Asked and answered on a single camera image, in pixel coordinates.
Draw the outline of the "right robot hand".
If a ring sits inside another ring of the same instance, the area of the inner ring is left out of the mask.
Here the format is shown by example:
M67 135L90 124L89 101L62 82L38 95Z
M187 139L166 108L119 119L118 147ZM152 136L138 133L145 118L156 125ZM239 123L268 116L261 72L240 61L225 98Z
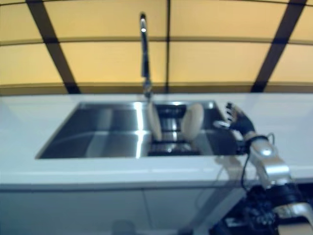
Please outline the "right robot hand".
M216 128L238 131L244 138L248 133L256 132L252 121L237 105L228 102L225 110L227 119L214 121L213 125Z

